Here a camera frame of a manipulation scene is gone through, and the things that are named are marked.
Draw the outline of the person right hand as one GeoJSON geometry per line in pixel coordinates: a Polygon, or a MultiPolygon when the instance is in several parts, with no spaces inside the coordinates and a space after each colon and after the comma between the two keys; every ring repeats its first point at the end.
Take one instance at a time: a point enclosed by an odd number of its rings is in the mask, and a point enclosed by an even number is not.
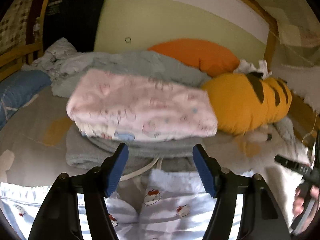
{"type": "MultiPolygon", "coordinates": [[[[293,202],[292,212],[295,217],[297,217],[298,215],[300,215],[304,211],[303,204],[304,204],[305,199],[300,196],[300,192],[301,192],[301,186],[296,188],[295,200],[293,202]]],[[[319,188],[312,186],[312,188],[310,190],[310,196],[312,198],[317,199],[319,197],[319,188]]]]}

